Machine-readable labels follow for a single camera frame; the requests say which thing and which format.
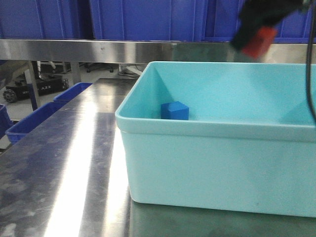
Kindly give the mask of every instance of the stainless steel shelf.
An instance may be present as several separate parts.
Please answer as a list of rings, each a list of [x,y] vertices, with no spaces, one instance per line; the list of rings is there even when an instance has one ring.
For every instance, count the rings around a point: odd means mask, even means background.
[[[0,59],[146,64],[152,61],[304,63],[305,44],[273,44],[258,60],[229,43],[0,39]]]

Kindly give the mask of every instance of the blue plastic bin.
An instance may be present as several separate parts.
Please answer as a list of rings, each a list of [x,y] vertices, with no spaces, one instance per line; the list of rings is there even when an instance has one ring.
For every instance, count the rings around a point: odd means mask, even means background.
[[[57,95],[54,98],[54,101],[68,103],[69,101],[74,99],[77,95],[79,95],[81,92],[86,90],[91,85],[92,83],[86,83],[86,82],[77,83],[74,86],[68,88],[64,92]]]
[[[64,105],[65,103],[61,102],[49,102],[39,107],[37,110],[33,111],[30,115],[20,120],[5,132],[9,138],[9,141],[12,144],[17,143]]]
[[[153,62],[116,118],[137,202],[316,217],[303,64]]]
[[[90,0],[98,40],[200,41],[207,0]]]
[[[5,131],[13,126],[13,122],[10,120],[6,106],[0,104],[0,138],[5,135]]]
[[[245,0],[209,0],[206,18],[205,40],[230,41],[237,32],[240,22],[238,14]],[[276,26],[276,43],[307,43],[311,25],[311,11],[298,11],[286,17]]]
[[[89,0],[1,0],[0,38],[91,39]]]

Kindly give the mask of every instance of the blue cube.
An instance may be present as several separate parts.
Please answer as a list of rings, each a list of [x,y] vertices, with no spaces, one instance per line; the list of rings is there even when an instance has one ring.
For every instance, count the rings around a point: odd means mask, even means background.
[[[179,101],[162,104],[161,118],[189,120],[189,107]]]

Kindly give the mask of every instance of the floor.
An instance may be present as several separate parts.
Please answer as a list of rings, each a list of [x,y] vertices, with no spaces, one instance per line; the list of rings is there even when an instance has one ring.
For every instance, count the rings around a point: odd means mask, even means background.
[[[18,62],[12,62],[10,64],[10,68],[16,68],[17,66],[21,65],[21,61]],[[80,72],[81,72],[81,81],[82,82],[91,82],[94,83],[99,78],[135,78],[137,75],[131,73],[131,72],[119,72],[119,66],[118,65],[111,65],[114,67],[114,72],[110,72],[109,65],[106,64],[99,64],[91,68],[91,72],[87,73],[86,68],[81,66]],[[68,72],[66,74],[61,74],[63,78],[67,78],[69,81],[69,86],[73,85],[73,78],[72,73]],[[30,99],[20,100],[15,103],[8,103],[3,98],[2,94],[5,90],[5,87],[0,90],[0,104],[4,104],[7,108],[8,115],[11,120],[19,121],[22,118],[26,117],[30,113],[32,113],[32,105]],[[57,96],[61,92],[48,94],[40,96],[40,104],[44,105],[48,102],[53,101],[54,97]],[[10,145],[10,142],[7,138],[7,136],[4,136],[0,139],[0,149],[5,149]]]

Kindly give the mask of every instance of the metal table surface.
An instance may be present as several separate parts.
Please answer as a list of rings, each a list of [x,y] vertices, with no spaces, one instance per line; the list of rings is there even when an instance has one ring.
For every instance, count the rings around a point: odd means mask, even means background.
[[[1,156],[0,237],[316,236],[316,218],[132,201],[114,111],[134,83],[99,79]]]

